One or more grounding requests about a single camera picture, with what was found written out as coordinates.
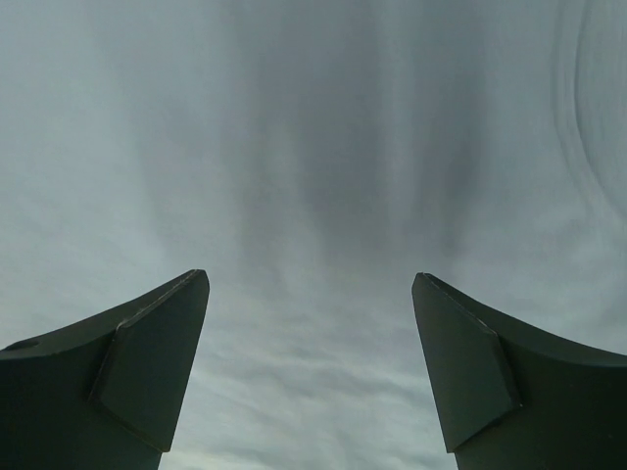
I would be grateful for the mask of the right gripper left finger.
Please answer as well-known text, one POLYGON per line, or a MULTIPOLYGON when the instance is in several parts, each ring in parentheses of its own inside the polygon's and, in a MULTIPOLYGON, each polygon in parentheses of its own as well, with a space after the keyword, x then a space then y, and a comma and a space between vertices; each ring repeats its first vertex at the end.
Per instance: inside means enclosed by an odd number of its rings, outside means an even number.
POLYGON ((210 293, 194 269, 1 352, 5 469, 156 469, 171 449, 210 293))

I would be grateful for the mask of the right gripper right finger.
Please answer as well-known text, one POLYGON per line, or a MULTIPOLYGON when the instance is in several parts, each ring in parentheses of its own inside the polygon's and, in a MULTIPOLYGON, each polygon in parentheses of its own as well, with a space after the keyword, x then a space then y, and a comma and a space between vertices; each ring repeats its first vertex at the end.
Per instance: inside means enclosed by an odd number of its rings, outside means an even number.
POLYGON ((428 273, 411 291, 458 468, 625 468, 625 355, 541 330, 428 273))

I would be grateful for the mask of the blue-grey t-shirt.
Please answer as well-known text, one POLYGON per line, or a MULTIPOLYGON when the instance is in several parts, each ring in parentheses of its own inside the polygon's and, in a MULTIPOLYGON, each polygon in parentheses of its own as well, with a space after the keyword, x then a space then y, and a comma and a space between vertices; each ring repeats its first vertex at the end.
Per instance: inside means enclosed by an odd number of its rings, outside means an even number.
POLYGON ((5 1, 1 342, 190 269, 166 469, 451 469, 410 287, 626 350, 622 1, 5 1))

